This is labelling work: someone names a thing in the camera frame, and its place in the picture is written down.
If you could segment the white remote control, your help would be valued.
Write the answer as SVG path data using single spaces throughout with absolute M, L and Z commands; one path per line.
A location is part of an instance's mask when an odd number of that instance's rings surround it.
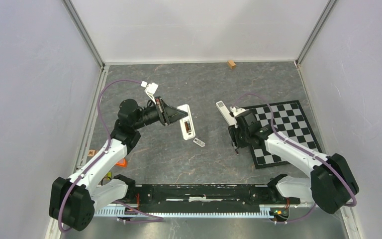
M 233 126 L 237 128 L 237 121 L 231 111 L 227 108 L 227 106 L 224 104 L 223 101 L 218 101 L 215 103 L 216 107 L 218 108 L 219 112 L 223 116 L 223 118 L 226 120 L 227 124 L 229 126 Z
M 186 112 L 188 115 L 180 119 L 181 132 L 184 140 L 190 140 L 195 137 L 195 129 L 192 121 L 191 109 L 188 104 L 177 107 L 179 110 Z

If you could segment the white label sticker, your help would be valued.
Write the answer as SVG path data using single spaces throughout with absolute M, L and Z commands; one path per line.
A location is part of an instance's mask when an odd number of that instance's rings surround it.
M 194 139 L 193 139 L 193 142 L 194 142 L 195 144 L 197 144 L 198 146 L 200 146 L 200 147 L 205 147 L 205 142 L 203 142 L 202 140 L 200 140 L 200 139 L 198 139 L 198 138 L 194 138 Z

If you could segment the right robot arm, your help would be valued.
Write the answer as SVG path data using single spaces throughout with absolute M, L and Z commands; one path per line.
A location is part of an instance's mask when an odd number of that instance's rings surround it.
M 303 146 L 278 131 L 272 124 L 262 125 L 255 115 L 244 108 L 231 107 L 230 125 L 237 147 L 264 146 L 302 171 L 306 178 L 283 176 L 267 190 L 273 203 L 286 197 L 313 202 L 323 211 L 333 214 L 342 206 L 357 205 L 359 186 L 344 156 L 327 155 Z

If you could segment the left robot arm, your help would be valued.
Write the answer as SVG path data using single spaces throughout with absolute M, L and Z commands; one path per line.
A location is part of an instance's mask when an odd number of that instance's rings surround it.
M 132 202 L 136 189 L 126 178 L 114 177 L 103 186 L 99 186 L 99 182 L 137 145 L 140 128 L 155 122 L 170 125 L 190 115 L 188 104 L 173 107 L 161 97 L 155 97 L 145 108 L 134 99 L 122 101 L 114 129 L 97 155 L 68 178 L 58 177 L 52 184 L 49 215 L 57 220 L 59 230 L 63 233 L 70 229 L 82 231 L 96 211 L 120 199 Z

